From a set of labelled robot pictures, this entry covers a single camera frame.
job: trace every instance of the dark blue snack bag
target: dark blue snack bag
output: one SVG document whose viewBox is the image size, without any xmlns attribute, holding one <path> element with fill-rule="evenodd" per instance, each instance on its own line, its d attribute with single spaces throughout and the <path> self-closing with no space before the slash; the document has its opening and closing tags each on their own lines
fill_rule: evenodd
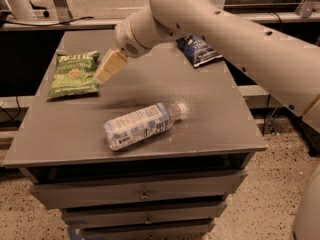
<svg viewBox="0 0 320 240">
<path fill-rule="evenodd" d="M 179 49 L 195 68 L 209 61 L 219 61 L 222 58 L 220 53 L 196 36 L 188 35 L 176 42 Z"/>
</svg>

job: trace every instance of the drawer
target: drawer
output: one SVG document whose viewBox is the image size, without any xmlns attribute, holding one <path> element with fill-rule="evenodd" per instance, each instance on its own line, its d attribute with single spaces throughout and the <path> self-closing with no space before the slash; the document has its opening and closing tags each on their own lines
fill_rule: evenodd
<svg viewBox="0 0 320 240">
<path fill-rule="evenodd" d="M 101 228 L 120 225 L 151 225 L 167 221 L 214 219 L 226 207 L 215 197 L 178 199 L 87 209 L 67 209 L 62 219 L 73 228 Z"/>
<path fill-rule="evenodd" d="M 213 227 L 212 220 L 200 220 L 146 226 L 84 229 L 82 234 L 86 240 L 152 240 L 158 237 L 205 234 Z"/>
<path fill-rule="evenodd" d="M 135 203 L 234 193 L 245 170 L 155 175 L 34 185 L 31 193 L 48 209 Z"/>
</svg>

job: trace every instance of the floor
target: floor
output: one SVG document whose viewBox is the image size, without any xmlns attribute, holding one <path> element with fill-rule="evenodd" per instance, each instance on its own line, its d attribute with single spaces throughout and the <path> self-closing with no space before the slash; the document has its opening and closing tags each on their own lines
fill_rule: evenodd
<svg viewBox="0 0 320 240">
<path fill-rule="evenodd" d="M 50 0 L 33 1 L 51 6 Z M 94 11 L 98 15 L 103 10 L 97 8 L 112 1 L 115 0 L 70 0 L 70 8 L 79 17 Z M 122 1 L 125 3 L 119 7 L 126 14 L 128 10 L 125 6 L 129 0 Z M 140 7 L 146 1 L 132 0 L 131 5 Z M 286 116 L 275 120 L 276 135 L 266 132 L 268 149 L 256 153 L 251 159 L 246 168 L 248 177 L 237 192 L 227 199 L 228 206 L 222 216 L 216 219 L 216 226 L 208 234 L 208 239 L 289 239 L 302 194 L 310 175 L 319 164 L 319 157 L 309 156 L 308 145 L 294 125 L 291 118 Z M 12 135 L 12 132 L 2 132 L 0 135 L 0 161 L 5 157 Z M 15 171 L 0 174 L 0 240 L 70 239 L 60 212 L 46 210 L 29 194 L 30 186 L 31 183 Z M 199 236 L 168 238 L 176 239 L 199 240 Z"/>
</svg>

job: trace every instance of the desk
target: desk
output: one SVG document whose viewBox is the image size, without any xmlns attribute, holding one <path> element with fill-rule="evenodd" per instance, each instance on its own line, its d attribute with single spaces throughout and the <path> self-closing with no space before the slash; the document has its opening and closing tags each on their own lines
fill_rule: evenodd
<svg viewBox="0 0 320 240">
<path fill-rule="evenodd" d="M 115 47 L 113 30 L 65 33 L 72 53 Z M 31 193 L 86 239 L 134 240 L 206 233 L 266 144 L 224 62 L 195 70 L 174 43 L 157 46 L 98 95 L 47 98 L 55 58 L 4 160 Z M 121 152 L 103 124 L 157 102 L 184 102 L 188 117 Z"/>
</svg>

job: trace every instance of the bottle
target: bottle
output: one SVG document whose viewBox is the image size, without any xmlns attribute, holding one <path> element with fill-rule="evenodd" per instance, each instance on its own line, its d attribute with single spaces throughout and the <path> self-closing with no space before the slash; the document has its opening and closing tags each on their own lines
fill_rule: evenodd
<svg viewBox="0 0 320 240">
<path fill-rule="evenodd" d="M 119 150 L 155 134 L 169 130 L 176 120 L 186 117 L 183 103 L 166 106 L 163 103 L 137 110 L 104 124 L 112 150 Z"/>
</svg>

